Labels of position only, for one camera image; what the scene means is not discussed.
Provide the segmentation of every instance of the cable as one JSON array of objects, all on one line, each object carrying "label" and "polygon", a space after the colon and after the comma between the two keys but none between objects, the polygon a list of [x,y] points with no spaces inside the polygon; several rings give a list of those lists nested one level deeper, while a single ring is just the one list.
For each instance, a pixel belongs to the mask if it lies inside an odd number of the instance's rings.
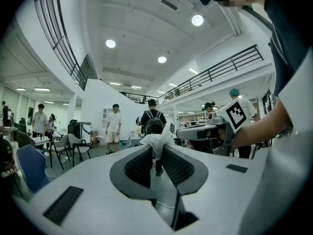
[{"label": "cable", "polygon": [[168,208],[168,209],[175,209],[175,207],[168,207],[168,206],[166,206],[166,205],[164,205],[164,204],[162,204],[161,202],[159,202],[159,201],[156,201],[157,203],[159,203],[159,204],[161,204],[161,205],[163,205],[165,208]]}]

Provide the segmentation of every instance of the beige shorts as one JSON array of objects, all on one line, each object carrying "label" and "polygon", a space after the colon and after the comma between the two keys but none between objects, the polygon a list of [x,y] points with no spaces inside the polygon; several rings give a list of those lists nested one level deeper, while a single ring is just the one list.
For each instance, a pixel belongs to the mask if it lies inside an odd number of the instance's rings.
[{"label": "beige shorts", "polygon": [[119,142],[119,135],[117,135],[116,132],[110,132],[108,131],[107,134],[107,143],[118,143]]}]

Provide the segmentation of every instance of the ceiling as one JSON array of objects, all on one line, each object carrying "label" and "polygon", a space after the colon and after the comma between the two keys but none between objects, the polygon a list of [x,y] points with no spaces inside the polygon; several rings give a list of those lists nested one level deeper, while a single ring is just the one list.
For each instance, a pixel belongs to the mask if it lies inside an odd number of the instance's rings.
[{"label": "ceiling", "polygon": [[[244,98],[247,98],[253,102],[255,98],[259,97],[260,94],[263,93],[263,90],[269,83],[270,79],[271,75],[267,75],[238,84],[235,87],[240,91]],[[196,99],[188,100],[181,104],[177,104],[177,109],[179,112],[184,112],[186,114],[188,112],[201,112],[201,105],[205,104],[206,102],[215,102],[215,107],[220,108],[232,101],[231,97],[229,96],[229,91],[232,88],[220,90],[207,96],[202,96]],[[168,113],[172,112],[173,109],[172,107],[169,107],[162,111]]]},{"label": "ceiling", "polygon": [[[161,0],[100,0],[97,8],[97,25],[101,34],[102,79],[107,84],[119,83],[115,89],[137,94],[156,90],[187,63],[199,50],[194,48],[203,36],[216,34],[214,29],[229,24],[215,3],[203,6],[199,0],[167,0],[177,7],[173,10]],[[194,26],[191,19],[200,14],[201,26]],[[217,39],[231,32],[219,32]],[[106,41],[116,42],[108,48]],[[161,64],[158,57],[165,56]],[[189,72],[184,73],[184,80]],[[131,86],[142,89],[134,90]]]},{"label": "ceiling", "polygon": [[[0,42],[0,81],[13,90],[24,88],[23,95],[41,102],[68,103],[73,94],[37,61],[13,24],[8,26]],[[50,91],[39,92],[34,88],[48,88]]]}]

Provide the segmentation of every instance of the ceiling light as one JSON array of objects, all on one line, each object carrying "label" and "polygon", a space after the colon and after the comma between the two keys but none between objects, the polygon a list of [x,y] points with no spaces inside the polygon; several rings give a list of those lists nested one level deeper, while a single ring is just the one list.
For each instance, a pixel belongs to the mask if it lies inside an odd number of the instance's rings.
[{"label": "ceiling light", "polygon": [[200,15],[195,15],[191,20],[194,26],[200,26],[201,24],[203,24],[203,21],[203,17]]},{"label": "ceiling light", "polygon": [[109,48],[114,48],[116,43],[113,40],[109,39],[109,40],[106,41],[106,45]]},{"label": "ceiling light", "polygon": [[193,68],[190,68],[189,70],[192,71],[194,74],[199,74],[199,72],[195,71]]},{"label": "ceiling light", "polygon": [[159,57],[157,60],[159,63],[163,64],[166,62],[166,57]]},{"label": "ceiling light", "polygon": [[44,91],[49,92],[50,90],[48,88],[35,88],[36,91]]}]

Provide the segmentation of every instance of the white column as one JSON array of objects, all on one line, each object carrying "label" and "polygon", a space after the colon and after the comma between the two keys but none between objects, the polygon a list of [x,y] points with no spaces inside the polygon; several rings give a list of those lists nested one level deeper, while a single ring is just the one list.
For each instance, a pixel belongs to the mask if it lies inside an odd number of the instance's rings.
[{"label": "white column", "polygon": [[72,119],[74,119],[76,99],[77,99],[77,94],[74,94],[69,100],[69,106],[67,110],[67,125]]},{"label": "white column", "polygon": [[176,105],[173,105],[173,110],[174,110],[174,126],[175,126],[175,131],[179,129],[179,117],[178,117],[178,110]]},{"label": "white column", "polygon": [[3,91],[4,91],[4,84],[0,83],[0,101],[1,101],[1,103],[2,103]]},{"label": "white column", "polygon": [[263,118],[265,116],[265,112],[264,112],[264,106],[263,106],[263,101],[261,97],[258,100],[258,106],[259,106],[259,111],[260,111],[260,118]]},{"label": "white column", "polygon": [[21,109],[22,97],[23,97],[23,95],[20,94],[20,97],[19,97],[19,100],[18,100],[18,106],[16,108],[16,114],[15,114],[15,117],[14,117],[15,123],[19,123],[19,121],[21,120],[20,119],[20,109]]},{"label": "white column", "polygon": [[28,101],[27,101],[26,113],[25,113],[25,116],[24,116],[24,118],[26,119],[26,123],[27,123],[27,120],[28,120],[28,108],[29,108],[29,104],[30,104],[30,97],[28,98]]}]

